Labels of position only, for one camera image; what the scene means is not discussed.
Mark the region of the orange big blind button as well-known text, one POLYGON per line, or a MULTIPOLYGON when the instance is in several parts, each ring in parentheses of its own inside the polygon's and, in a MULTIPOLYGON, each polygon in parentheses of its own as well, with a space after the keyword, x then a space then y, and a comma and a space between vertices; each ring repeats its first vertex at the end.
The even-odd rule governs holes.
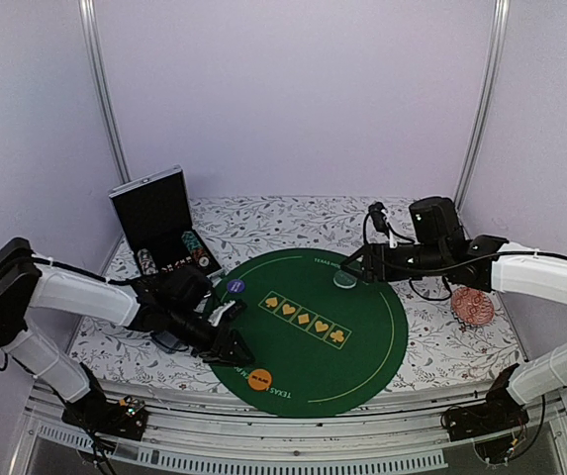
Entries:
POLYGON ((252 370, 247 376, 247 384, 257 392, 263 392, 270 389, 273 382, 272 374, 263 368, 256 368, 252 370))

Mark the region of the purple small blind button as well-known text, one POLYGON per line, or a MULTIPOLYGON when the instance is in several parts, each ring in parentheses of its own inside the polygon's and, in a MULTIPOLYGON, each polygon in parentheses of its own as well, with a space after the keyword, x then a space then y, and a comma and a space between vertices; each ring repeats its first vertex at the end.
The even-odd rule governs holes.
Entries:
POLYGON ((241 279, 230 280, 227 284, 227 290, 232 294, 242 293, 245 289, 245 283, 241 279))

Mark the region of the blue playing card deck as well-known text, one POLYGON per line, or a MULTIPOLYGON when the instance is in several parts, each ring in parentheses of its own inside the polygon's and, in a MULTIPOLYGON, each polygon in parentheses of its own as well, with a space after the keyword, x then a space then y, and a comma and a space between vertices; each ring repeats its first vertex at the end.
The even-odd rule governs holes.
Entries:
POLYGON ((150 337, 159 349, 168 354, 185 352, 189 349, 188 344, 184 343, 170 332, 154 332, 150 337))

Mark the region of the blue poker chip stack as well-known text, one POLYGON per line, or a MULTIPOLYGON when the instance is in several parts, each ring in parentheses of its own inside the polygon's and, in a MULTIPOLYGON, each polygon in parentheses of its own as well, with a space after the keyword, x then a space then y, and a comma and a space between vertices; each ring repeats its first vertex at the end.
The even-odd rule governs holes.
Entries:
POLYGON ((137 263, 139 265, 142 275, 153 275, 158 272, 157 266, 150 254, 150 251, 146 248, 141 248, 137 252, 137 263))

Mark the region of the aluminium poker chip case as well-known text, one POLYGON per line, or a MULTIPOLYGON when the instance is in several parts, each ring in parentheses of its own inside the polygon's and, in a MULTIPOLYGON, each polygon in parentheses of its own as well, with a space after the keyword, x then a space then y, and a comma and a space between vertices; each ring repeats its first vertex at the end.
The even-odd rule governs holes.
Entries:
POLYGON ((224 274, 222 265, 194 228, 180 166, 122 184, 110 191, 109 198, 139 270, 137 252, 146 248, 158 272, 165 264, 190 257, 193 263, 188 266, 207 277, 224 274), (192 258, 182 241, 182 234, 187 231, 197 236, 205 250, 199 260, 192 258))

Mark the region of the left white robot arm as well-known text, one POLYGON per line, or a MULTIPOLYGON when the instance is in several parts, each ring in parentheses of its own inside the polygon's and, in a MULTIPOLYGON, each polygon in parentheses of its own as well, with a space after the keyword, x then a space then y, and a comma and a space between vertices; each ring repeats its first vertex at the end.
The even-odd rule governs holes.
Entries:
POLYGON ((15 237, 0 249, 0 350, 48 383, 93 429, 114 418, 90 370, 63 354, 29 318, 45 308, 103 320, 139 333, 170 333, 208 364, 245 366, 253 353, 231 326, 245 305, 230 300, 209 315, 197 312, 213 284, 185 266, 128 280, 108 280, 33 252, 15 237))

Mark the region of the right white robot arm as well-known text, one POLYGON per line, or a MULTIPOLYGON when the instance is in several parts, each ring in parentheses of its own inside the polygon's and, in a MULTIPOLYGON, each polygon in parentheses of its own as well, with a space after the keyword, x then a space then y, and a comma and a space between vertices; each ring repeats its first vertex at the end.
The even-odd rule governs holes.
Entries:
MULTIPOLYGON (((517 293, 567 305, 567 256, 541 251, 504 237, 466 237, 453 201, 432 196, 409 207, 415 237, 395 233, 384 205, 369 206, 364 222, 388 238, 366 240, 340 265, 367 283, 440 277, 483 292, 517 293)), ((498 431, 517 408, 567 387, 567 342, 529 362, 505 369, 478 411, 478 423, 498 431)))

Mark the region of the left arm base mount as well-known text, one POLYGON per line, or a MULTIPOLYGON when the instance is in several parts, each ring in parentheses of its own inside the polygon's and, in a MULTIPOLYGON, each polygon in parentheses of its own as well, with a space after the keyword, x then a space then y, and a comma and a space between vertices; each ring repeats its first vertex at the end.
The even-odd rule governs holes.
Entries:
POLYGON ((144 401, 126 396, 110 402, 101 392, 90 392, 79 401, 64 404, 62 421, 92 433, 141 441, 148 419, 144 401))

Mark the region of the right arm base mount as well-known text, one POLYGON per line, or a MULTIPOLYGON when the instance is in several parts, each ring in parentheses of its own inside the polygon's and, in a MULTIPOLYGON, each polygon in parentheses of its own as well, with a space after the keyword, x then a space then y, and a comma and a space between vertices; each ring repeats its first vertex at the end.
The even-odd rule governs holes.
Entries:
POLYGON ((440 417, 441 426, 448 432, 451 441, 520 427, 528 421, 524 406, 507 393, 488 394, 484 402, 472 406, 452 406, 440 417))

